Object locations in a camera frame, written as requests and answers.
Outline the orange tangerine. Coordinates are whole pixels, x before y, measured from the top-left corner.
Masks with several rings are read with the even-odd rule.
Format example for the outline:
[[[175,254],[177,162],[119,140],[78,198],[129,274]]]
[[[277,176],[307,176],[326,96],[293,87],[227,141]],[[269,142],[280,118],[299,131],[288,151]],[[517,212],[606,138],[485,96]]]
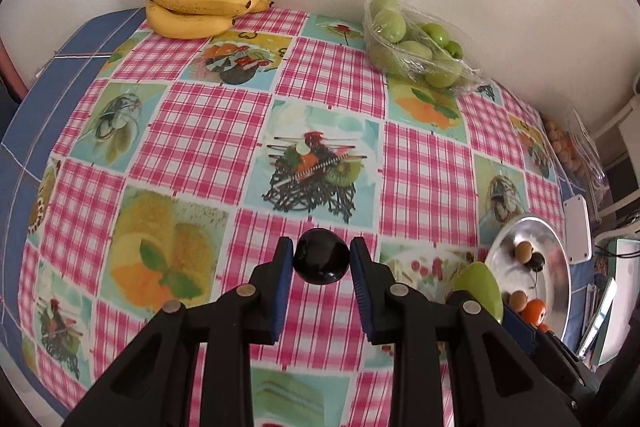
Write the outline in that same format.
[[[520,312],[521,318],[526,324],[539,327],[546,318],[547,307],[544,300],[532,299],[526,303],[525,308]]]

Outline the brown kiwi fruit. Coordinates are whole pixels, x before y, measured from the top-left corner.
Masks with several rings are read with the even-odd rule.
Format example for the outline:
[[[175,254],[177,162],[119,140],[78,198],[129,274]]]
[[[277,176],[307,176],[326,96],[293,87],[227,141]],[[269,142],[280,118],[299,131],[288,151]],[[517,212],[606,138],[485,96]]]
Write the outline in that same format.
[[[528,296],[525,291],[513,291],[508,298],[508,306],[515,313],[525,310],[528,303]]]
[[[514,248],[514,257],[521,265],[526,265],[532,259],[533,253],[533,245],[527,241],[521,241]]]

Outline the green mango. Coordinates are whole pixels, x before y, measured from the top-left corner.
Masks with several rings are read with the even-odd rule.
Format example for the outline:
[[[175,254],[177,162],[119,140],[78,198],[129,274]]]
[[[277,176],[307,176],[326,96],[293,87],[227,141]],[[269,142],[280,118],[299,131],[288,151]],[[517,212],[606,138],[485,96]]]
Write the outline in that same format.
[[[453,291],[467,291],[498,322],[503,319],[503,302],[498,283],[488,266],[474,261],[451,282]]]

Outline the dark plum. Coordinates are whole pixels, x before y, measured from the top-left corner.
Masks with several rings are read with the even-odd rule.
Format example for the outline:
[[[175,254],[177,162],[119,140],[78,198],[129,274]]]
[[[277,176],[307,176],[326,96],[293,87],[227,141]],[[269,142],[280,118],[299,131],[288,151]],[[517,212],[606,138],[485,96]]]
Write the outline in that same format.
[[[334,284],[344,277],[349,263],[349,248],[334,232],[314,228],[299,237],[293,257],[293,269],[306,283]]]
[[[545,264],[546,259],[544,259],[544,255],[537,253],[537,251],[534,251],[532,257],[525,263],[526,267],[535,273],[541,272]]]

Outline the clear tray of green fruits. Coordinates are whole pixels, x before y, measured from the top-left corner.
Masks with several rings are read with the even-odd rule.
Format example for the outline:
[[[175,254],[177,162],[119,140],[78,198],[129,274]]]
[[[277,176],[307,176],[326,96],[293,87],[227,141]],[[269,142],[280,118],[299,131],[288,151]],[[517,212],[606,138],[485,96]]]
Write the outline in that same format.
[[[475,42],[436,15],[398,0],[367,0],[362,26],[369,60],[386,75],[454,93],[490,83]]]

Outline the large steel basin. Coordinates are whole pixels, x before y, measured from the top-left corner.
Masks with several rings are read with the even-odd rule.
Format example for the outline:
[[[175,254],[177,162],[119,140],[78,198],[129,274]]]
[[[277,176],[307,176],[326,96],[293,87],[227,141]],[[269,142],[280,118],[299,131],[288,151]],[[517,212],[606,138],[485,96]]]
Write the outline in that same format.
[[[570,312],[570,268],[558,234],[549,223],[526,213],[503,225],[489,247],[486,265],[504,297],[521,291],[546,306],[546,324],[563,339]]]

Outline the smartphone in clear case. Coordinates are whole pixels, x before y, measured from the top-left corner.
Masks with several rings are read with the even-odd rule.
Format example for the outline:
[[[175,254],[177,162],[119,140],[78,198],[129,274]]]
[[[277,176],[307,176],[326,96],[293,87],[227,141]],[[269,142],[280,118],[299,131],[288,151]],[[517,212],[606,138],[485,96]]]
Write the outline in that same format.
[[[600,285],[596,285],[596,288],[601,289],[601,292],[594,294],[597,299],[591,306],[587,326],[578,345],[577,355],[581,359],[586,357],[591,345],[596,341],[617,293],[617,283],[614,277],[605,277],[599,274],[598,281]]]

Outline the white plastic box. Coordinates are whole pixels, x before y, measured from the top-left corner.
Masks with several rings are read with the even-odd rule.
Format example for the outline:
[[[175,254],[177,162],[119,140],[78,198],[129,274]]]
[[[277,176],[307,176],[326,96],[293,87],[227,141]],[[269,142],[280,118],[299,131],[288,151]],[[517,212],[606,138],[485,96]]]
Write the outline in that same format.
[[[563,202],[565,223],[565,254],[570,265],[589,261],[592,238],[585,197],[575,195]]]

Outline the green framed whiteboard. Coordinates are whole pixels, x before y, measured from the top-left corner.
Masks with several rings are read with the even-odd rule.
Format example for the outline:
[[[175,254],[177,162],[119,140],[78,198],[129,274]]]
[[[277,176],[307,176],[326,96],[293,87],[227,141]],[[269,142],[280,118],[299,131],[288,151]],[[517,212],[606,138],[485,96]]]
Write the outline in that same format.
[[[612,361],[622,349],[639,297],[638,239],[613,239],[608,250],[615,254],[608,259],[608,276],[616,280],[617,293],[594,347],[592,361],[597,366]]]

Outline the clear box of nuts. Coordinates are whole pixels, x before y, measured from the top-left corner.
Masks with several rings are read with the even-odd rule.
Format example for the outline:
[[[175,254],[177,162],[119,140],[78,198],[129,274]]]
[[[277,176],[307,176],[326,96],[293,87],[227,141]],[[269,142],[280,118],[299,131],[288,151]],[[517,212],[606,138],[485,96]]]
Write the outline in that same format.
[[[562,118],[541,115],[556,158],[570,182],[586,191],[591,206],[598,208],[608,191],[600,155],[582,117],[570,107]]]

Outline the pink checkered tablecloth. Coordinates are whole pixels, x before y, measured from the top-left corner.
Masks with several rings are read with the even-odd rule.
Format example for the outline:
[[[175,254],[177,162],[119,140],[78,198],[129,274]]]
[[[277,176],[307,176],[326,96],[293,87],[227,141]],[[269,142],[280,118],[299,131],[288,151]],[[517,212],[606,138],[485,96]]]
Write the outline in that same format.
[[[68,409],[163,303],[209,303],[282,236],[360,236],[439,301],[526,212],[564,227],[541,120],[503,87],[383,75],[360,25],[321,15],[262,13],[194,41],[143,21],[44,165],[16,356]]]

